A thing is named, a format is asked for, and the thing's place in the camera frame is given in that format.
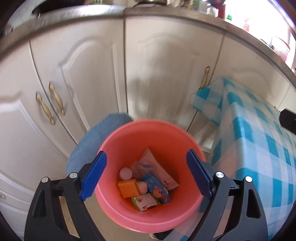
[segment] blue wrapper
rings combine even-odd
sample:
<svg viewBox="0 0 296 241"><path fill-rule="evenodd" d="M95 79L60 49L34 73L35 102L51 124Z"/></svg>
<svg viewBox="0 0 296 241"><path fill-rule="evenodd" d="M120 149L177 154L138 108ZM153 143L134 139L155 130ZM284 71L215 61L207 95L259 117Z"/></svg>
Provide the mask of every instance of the blue wrapper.
<svg viewBox="0 0 296 241"><path fill-rule="evenodd" d="M161 204L166 204L170 202L168 191L159 181L157 181L155 177L153 177L150 174L147 174L142 178L142 181L147 183L148 191L155 198L157 198Z"/></svg>

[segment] blue textured pad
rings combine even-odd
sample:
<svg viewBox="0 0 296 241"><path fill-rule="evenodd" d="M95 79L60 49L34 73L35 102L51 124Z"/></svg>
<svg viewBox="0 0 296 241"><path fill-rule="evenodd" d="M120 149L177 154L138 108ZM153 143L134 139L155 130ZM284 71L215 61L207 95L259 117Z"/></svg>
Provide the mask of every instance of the blue textured pad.
<svg viewBox="0 0 296 241"><path fill-rule="evenodd" d="M92 165L85 178L82 180L80 192L80 198L82 201L85 201L88 197L92 196L106 165L107 155L105 152L102 152L95 163Z"/></svg>
<svg viewBox="0 0 296 241"><path fill-rule="evenodd" d="M186 154L186 163L191 174L200 190L200 193L208 199L211 199L213 192L211 189L211 180L204 171L197 155L194 155L192 150Z"/></svg>

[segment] orange box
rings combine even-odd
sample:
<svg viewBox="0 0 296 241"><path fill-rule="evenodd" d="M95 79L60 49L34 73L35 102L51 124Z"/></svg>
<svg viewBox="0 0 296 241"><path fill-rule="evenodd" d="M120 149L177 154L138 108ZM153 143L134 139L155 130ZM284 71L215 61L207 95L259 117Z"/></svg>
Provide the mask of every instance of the orange box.
<svg viewBox="0 0 296 241"><path fill-rule="evenodd" d="M138 197L141 195L136 179L120 181L117 182L117 185L124 198Z"/></svg>

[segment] brass handle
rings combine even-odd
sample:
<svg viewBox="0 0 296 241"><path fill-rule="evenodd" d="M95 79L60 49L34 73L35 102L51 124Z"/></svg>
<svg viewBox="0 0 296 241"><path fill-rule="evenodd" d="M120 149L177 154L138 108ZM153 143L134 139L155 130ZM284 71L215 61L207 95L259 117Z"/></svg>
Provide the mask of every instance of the brass handle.
<svg viewBox="0 0 296 241"><path fill-rule="evenodd" d="M50 120L50 123L52 125L55 125L55 120L52 117L52 115L50 113L50 110L48 109L48 107L46 106L46 104L43 102L42 97L41 97L41 94L39 92L36 92L36 100L41 104L41 106L42 106L42 108L44 110L44 113L47 115L47 117Z"/></svg>
<svg viewBox="0 0 296 241"><path fill-rule="evenodd" d="M209 72L210 72L210 67L208 66L205 68L205 75L204 75L204 78L202 79L202 83L201 83L200 88L198 90L201 90L205 87L205 84L207 83L207 76L208 76Z"/></svg>
<svg viewBox="0 0 296 241"><path fill-rule="evenodd" d="M54 84L52 82L49 82L49 90L54 95L54 98L56 99L56 102L57 102L59 108L61 109L62 115L65 115L65 109L63 107L62 99L59 96L59 94L55 91Z"/></svg>

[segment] silver bolt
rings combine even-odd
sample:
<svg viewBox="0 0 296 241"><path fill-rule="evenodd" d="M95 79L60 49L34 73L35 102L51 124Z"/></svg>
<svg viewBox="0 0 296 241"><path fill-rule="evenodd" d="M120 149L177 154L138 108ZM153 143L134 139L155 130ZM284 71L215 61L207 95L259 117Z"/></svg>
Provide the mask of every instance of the silver bolt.
<svg viewBox="0 0 296 241"><path fill-rule="evenodd" d="M216 172L216 176L218 178L222 178L222 177L224 177L224 173L223 172Z"/></svg>
<svg viewBox="0 0 296 241"><path fill-rule="evenodd" d="M46 183L46 182L48 181L48 177L44 177L44 178L42 178L41 181L42 181L43 183Z"/></svg>
<svg viewBox="0 0 296 241"><path fill-rule="evenodd" d="M250 183L250 182L252 181L252 178L249 177L249 176L246 176L245 179L246 179L246 181L247 181L248 183Z"/></svg>
<svg viewBox="0 0 296 241"><path fill-rule="evenodd" d="M73 172L69 175L70 178L76 178L78 175L77 173Z"/></svg>

